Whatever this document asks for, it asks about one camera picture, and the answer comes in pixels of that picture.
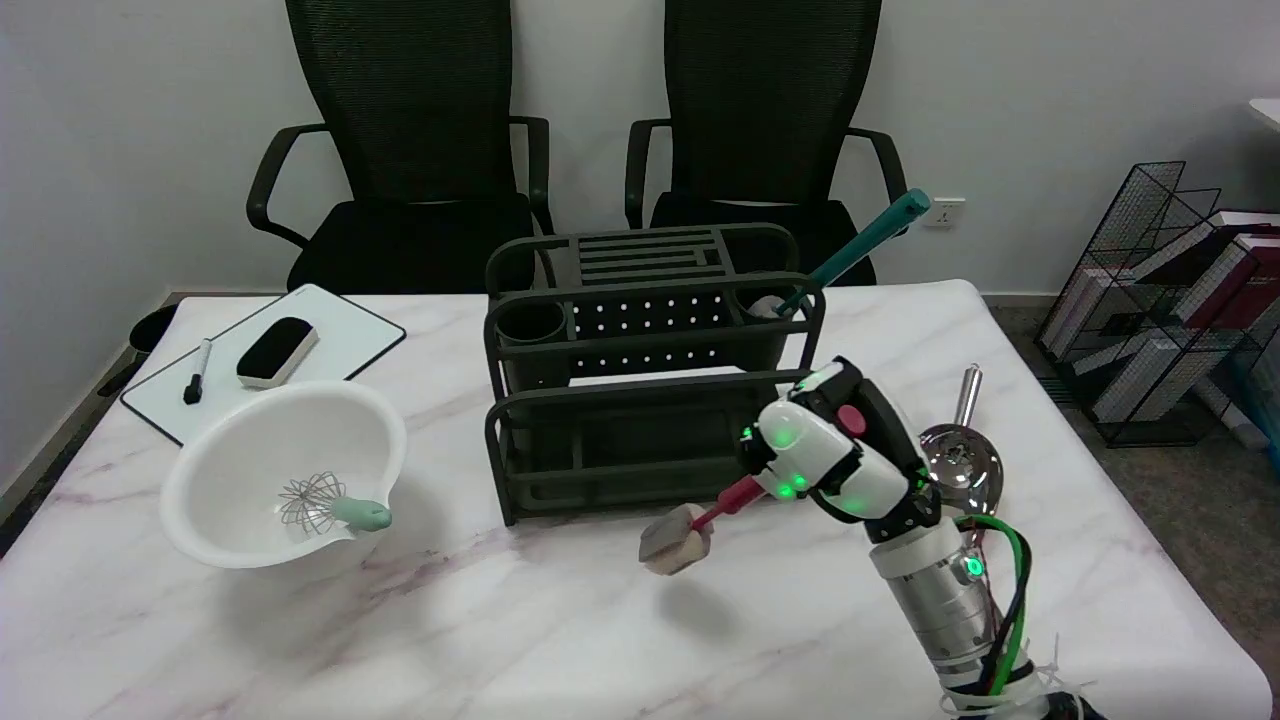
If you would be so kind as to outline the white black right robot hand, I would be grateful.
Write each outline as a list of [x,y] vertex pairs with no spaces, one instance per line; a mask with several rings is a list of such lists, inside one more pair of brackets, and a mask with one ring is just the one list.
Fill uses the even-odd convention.
[[837,521],[863,523],[874,544],[942,520],[918,432],[844,356],[767,404],[737,443],[744,473],[771,497],[809,498]]

